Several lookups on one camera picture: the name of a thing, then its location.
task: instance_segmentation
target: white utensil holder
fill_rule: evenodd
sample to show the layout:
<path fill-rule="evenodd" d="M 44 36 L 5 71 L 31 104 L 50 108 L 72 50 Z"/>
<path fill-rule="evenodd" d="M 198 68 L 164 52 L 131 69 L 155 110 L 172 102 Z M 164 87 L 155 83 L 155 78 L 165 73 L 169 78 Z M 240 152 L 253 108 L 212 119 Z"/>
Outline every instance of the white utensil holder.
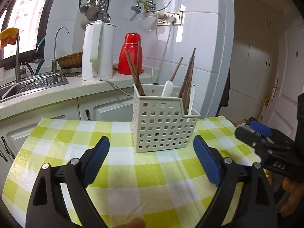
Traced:
<path fill-rule="evenodd" d="M 143 84 L 146 96 L 135 85 L 132 135 L 137 153 L 186 147 L 200 114 L 192 109 L 184 114 L 180 87 L 173 87 L 171 97 L 161 97 L 164 86 Z"/>

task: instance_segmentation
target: electrical outlet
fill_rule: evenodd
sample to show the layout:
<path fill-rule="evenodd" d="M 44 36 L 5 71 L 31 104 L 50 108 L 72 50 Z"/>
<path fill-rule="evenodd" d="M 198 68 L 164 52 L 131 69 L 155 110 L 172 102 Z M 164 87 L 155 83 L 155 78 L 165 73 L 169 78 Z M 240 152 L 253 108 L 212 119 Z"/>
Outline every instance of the electrical outlet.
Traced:
<path fill-rule="evenodd" d="M 173 25 L 181 25 L 181 19 L 183 17 L 183 12 L 170 12 L 170 13 L 165 13 L 165 17 L 162 19 L 158 19 L 157 21 L 157 25 L 158 26 L 169 26 L 171 25 L 171 23 L 169 22 L 169 17 L 175 17 L 176 18 L 176 22 L 173 23 Z"/>

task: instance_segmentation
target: blue gripper pad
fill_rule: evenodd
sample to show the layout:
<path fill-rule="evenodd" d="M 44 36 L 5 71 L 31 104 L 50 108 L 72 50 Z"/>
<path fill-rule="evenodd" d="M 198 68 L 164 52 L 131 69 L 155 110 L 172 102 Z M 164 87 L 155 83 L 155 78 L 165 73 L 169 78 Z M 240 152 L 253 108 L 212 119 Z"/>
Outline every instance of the blue gripper pad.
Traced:
<path fill-rule="evenodd" d="M 110 141 L 107 137 L 103 137 L 95 146 L 96 150 L 84 168 L 83 185 L 92 184 L 110 150 Z"/>
<path fill-rule="evenodd" d="M 249 123 L 250 128 L 255 130 L 256 132 L 260 133 L 261 135 L 265 137 L 271 137 L 273 135 L 272 129 L 269 127 L 266 127 L 265 125 L 257 122 L 257 121 L 252 121 Z"/>
<path fill-rule="evenodd" d="M 200 135 L 194 138 L 193 148 L 209 181 L 218 187 L 222 182 L 219 161 L 222 156 L 218 150 L 210 148 Z"/>

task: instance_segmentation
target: chopstick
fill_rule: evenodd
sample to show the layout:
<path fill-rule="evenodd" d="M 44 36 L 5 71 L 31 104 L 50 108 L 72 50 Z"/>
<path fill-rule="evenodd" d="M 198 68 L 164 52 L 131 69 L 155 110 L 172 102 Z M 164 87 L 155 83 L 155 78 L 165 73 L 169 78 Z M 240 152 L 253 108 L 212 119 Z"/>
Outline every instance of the chopstick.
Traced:
<path fill-rule="evenodd" d="M 192 76 L 193 76 L 193 69 L 194 69 L 194 54 L 195 54 L 196 48 L 193 49 L 192 56 L 189 61 L 189 66 L 186 72 L 186 76 L 183 82 L 183 85 L 181 86 L 180 93 L 178 97 L 181 97 L 181 100 L 183 102 L 184 107 L 184 114 L 187 113 L 187 109 L 189 107 L 190 102 L 190 91 L 191 91 L 191 84 L 192 84 Z"/>
<path fill-rule="evenodd" d="M 129 68 L 130 68 L 130 71 L 131 71 L 131 74 L 132 74 L 132 77 L 133 77 L 133 80 L 134 80 L 134 84 L 135 84 L 135 86 L 136 86 L 136 88 L 139 92 L 139 95 L 145 96 L 145 92 L 143 91 L 140 79 L 137 78 L 137 71 L 136 71 L 134 62 L 132 60 L 131 53 L 130 53 L 130 51 L 125 50 L 125 54 L 126 54 L 127 61 L 128 61 L 128 64 L 129 64 Z"/>
<path fill-rule="evenodd" d="M 137 46 L 137 58 L 136 58 L 136 68 L 137 68 L 137 79 L 139 80 L 139 72 L 140 72 L 140 64 L 139 64 L 139 53 L 140 53 L 140 46 L 141 46 L 141 41 L 138 41 L 138 46 Z"/>
<path fill-rule="evenodd" d="M 185 99 L 184 99 L 184 113 L 187 113 L 188 107 L 189 107 L 189 103 L 190 103 L 190 92 L 191 92 L 191 86 L 192 86 L 192 76 L 193 76 L 193 68 L 194 68 L 194 59 L 195 56 L 192 58 L 192 62 L 191 62 L 191 69 L 189 72 L 189 78 L 188 78 L 188 82 L 187 82 L 187 87 L 185 90 Z"/>
<path fill-rule="evenodd" d="M 191 57 L 190 60 L 189 60 L 189 66 L 188 66 L 188 69 L 187 69 L 187 72 L 186 72 L 186 76 L 185 76 L 184 82 L 183 82 L 183 84 L 182 84 L 182 86 L 181 86 L 181 89 L 180 89 L 180 92 L 179 92 L 178 97 L 182 97 L 182 94 L 183 94 L 184 89 L 185 89 L 185 87 L 186 87 L 187 80 L 188 80 L 188 75 L 189 75 L 189 71 L 190 71 L 190 65 L 191 65 L 191 62 L 192 62 L 192 58 L 194 57 L 195 50 L 196 50 L 196 48 L 193 49 L 192 57 Z"/>
<path fill-rule="evenodd" d="M 183 58 L 184 58 L 183 56 L 180 58 L 180 60 L 179 60 L 179 62 L 178 62 L 178 65 L 176 66 L 175 71 L 174 71 L 174 73 L 173 73 L 173 75 L 172 75 L 170 81 L 173 81 L 173 80 L 174 80 L 174 77 L 175 77 L 175 75 L 176 75 L 176 73 L 177 73 L 177 71 L 178 71 L 178 68 L 179 68 L 181 62 L 183 61 Z"/>

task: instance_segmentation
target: kitchen sink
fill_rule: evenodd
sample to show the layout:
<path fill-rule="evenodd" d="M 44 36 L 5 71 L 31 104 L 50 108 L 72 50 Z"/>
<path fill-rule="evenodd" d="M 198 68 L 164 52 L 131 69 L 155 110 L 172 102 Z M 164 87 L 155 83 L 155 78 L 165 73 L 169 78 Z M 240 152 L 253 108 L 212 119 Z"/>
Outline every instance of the kitchen sink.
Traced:
<path fill-rule="evenodd" d="M 9 89 L 11 89 L 13 84 L 5 85 L 0 87 L 0 99 L 7 93 Z"/>
<path fill-rule="evenodd" d="M 28 93 L 68 84 L 63 74 L 48 74 L 27 77 L 23 81 L 0 87 L 0 103 Z"/>

